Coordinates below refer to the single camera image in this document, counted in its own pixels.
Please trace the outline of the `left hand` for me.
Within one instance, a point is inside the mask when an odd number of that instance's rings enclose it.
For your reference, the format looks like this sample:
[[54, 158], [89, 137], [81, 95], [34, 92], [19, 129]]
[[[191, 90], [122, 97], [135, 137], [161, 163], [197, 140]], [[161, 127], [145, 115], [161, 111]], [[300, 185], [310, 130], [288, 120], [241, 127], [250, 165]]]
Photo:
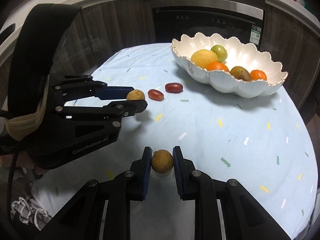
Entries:
[[36, 131], [43, 119], [44, 110], [35, 113], [7, 119], [1, 117], [1, 166], [9, 168], [17, 153], [16, 167], [30, 169], [41, 176], [48, 171], [38, 167], [25, 150], [19, 148], [16, 143], [21, 142], [26, 136]]

